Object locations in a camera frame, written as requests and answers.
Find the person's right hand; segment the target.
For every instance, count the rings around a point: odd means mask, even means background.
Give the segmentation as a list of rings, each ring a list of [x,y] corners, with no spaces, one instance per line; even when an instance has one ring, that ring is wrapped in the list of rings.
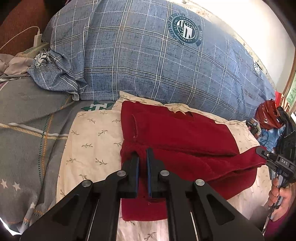
[[[272,214],[272,221],[278,221],[288,212],[290,208],[290,200],[292,198],[291,189],[289,187],[278,188],[278,183],[279,180],[277,177],[272,180],[271,190],[269,191],[268,199],[266,202],[266,206],[271,207],[277,202],[278,197],[283,198],[280,207],[276,209]]]

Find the magenta sleeve forearm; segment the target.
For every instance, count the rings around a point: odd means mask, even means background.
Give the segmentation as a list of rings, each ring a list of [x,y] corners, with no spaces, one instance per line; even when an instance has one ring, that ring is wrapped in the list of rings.
[[[269,222],[264,234],[264,240],[295,240],[295,212],[289,210],[279,220]]]

